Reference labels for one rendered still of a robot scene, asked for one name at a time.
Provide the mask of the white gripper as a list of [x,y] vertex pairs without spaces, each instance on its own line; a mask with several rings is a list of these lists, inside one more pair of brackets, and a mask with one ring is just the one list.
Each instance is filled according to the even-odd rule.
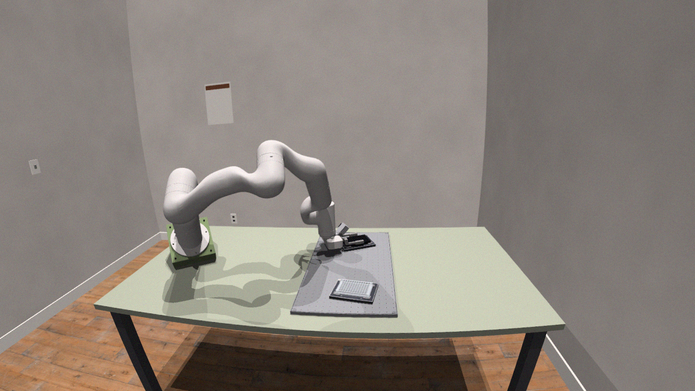
[[358,233],[355,232],[355,233],[344,234],[344,235],[340,233],[339,235],[333,235],[332,237],[322,237],[322,236],[320,236],[320,237],[322,237],[327,248],[330,250],[336,249],[336,248],[342,248],[343,242],[345,243],[345,245],[351,245],[351,244],[357,245],[360,243],[364,243],[363,240],[359,240],[356,242],[348,242],[347,238],[342,238],[341,236],[342,237],[355,237],[355,236],[358,236]]

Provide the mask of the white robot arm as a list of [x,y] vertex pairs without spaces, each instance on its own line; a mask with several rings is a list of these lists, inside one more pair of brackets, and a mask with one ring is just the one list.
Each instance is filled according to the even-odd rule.
[[317,225],[322,237],[340,232],[344,235],[349,228],[342,223],[336,230],[334,203],[322,161],[295,153],[279,141],[269,140],[260,144],[257,170],[251,174],[239,167],[227,167],[206,176],[198,185],[193,171],[187,168],[172,171],[163,203],[163,214],[174,228],[170,237],[172,248],[182,256],[202,253],[210,236],[200,223],[200,213],[219,198],[238,192],[249,192],[261,198],[276,197],[285,187],[285,167],[305,181],[309,193],[300,209],[302,221]]

